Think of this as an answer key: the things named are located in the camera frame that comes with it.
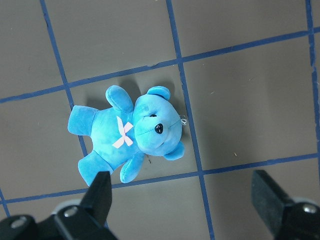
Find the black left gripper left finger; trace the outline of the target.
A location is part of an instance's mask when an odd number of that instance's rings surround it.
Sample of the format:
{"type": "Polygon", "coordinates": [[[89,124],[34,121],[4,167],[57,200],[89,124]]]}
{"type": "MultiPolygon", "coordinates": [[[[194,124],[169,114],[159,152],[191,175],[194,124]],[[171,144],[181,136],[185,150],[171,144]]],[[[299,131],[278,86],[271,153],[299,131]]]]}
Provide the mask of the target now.
{"type": "Polygon", "coordinates": [[[111,176],[99,172],[79,204],[69,204],[41,222],[27,214],[0,221],[2,240],[115,240],[105,227],[112,204],[111,176]]]}

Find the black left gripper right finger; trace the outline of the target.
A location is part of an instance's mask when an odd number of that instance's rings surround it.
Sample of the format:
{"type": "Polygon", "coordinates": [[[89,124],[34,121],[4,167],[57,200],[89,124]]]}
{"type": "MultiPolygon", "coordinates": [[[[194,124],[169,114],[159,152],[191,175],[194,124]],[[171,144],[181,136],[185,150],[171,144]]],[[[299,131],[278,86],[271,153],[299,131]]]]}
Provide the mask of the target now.
{"type": "Polygon", "coordinates": [[[251,202],[274,240],[320,238],[320,206],[304,197],[290,197],[265,170],[252,173],[251,202]]]}

